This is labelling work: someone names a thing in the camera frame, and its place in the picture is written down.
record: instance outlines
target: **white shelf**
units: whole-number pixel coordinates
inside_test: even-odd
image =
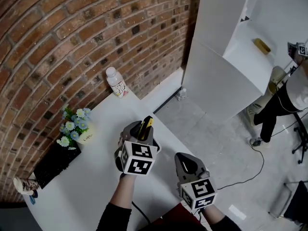
[[[272,45],[248,25],[240,23],[223,58],[248,78],[261,93],[265,93],[274,66],[274,55],[264,55],[255,45],[254,39],[262,39],[271,49]]]

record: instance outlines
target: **baseboard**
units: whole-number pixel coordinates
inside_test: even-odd
[[[157,111],[179,88],[181,88],[183,75],[184,70],[179,68],[146,95],[141,100],[142,103],[152,112]]]

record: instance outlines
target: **black cable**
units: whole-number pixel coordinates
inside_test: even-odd
[[[292,123],[291,125],[289,125],[289,126],[286,127],[285,129],[281,130],[280,132],[275,133],[275,134],[272,135],[271,137],[274,137],[275,135],[277,135],[277,134],[279,134],[279,133],[285,131],[285,130],[288,129],[289,127],[293,126],[296,122]],[[231,185],[227,185],[227,186],[224,186],[224,187],[222,187],[222,188],[218,188],[218,190],[224,189],[224,188],[226,188],[226,187],[234,186],[234,185],[236,185],[236,184],[243,184],[243,183],[246,183],[246,182],[248,182],[248,181],[250,181],[250,180],[253,180],[255,177],[257,177],[257,176],[261,173],[261,171],[262,171],[262,169],[263,169],[263,166],[264,166],[264,157],[263,157],[263,154],[262,154],[262,152],[255,150],[252,146],[250,146],[250,147],[251,147],[251,149],[253,149],[254,151],[259,152],[259,153],[261,154],[261,156],[262,156],[263,163],[262,163],[262,167],[261,167],[260,171],[259,171],[255,176],[253,176],[252,178],[250,178],[250,179],[248,179],[248,180],[241,181],[241,182],[237,182],[237,183],[234,183],[234,184],[231,184]]]
[[[136,206],[136,204],[132,201],[131,202],[133,204],[133,206],[135,206],[135,208],[144,216],[144,218],[146,219],[146,221],[148,222],[148,224],[151,224],[150,220],[148,219],[148,217],[143,213],[142,210],[140,210],[140,208],[138,206]]]

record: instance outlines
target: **shoe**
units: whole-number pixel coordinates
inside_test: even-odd
[[[268,148],[269,143],[264,142],[260,137],[250,139],[250,145],[258,148]]]
[[[249,109],[249,108],[247,108],[246,111],[247,111],[247,115],[248,115],[248,117],[249,117],[250,125],[251,125],[252,127],[255,127],[255,126],[256,126],[255,123],[254,123],[255,112],[253,112],[253,111],[252,111],[251,109]]]

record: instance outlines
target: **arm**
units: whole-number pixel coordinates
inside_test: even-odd
[[[136,176],[125,175],[120,182],[107,205],[97,231],[105,230],[106,226],[112,225],[113,230],[125,231],[131,214],[131,202],[134,193]]]
[[[241,229],[215,205],[210,205],[202,211],[213,231],[240,231]]]

